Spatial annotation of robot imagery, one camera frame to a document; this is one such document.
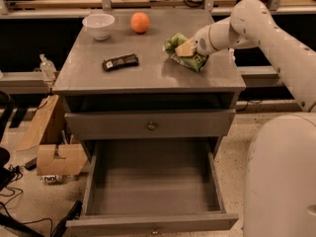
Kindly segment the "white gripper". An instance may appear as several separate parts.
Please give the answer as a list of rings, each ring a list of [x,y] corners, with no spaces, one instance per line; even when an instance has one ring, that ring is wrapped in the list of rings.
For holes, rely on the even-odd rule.
[[[189,39],[175,48],[179,57],[193,56],[195,52],[201,55],[208,55],[212,52],[212,45],[209,38],[210,26],[205,26],[198,30],[193,40]]]

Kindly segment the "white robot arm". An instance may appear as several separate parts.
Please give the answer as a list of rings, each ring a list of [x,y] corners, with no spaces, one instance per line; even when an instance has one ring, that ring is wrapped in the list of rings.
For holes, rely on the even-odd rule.
[[[251,142],[245,176],[244,237],[316,237],[316,53],[280,28],[259,0],[198,30],[176,55],[254,45],[301,108],[268,121]]]

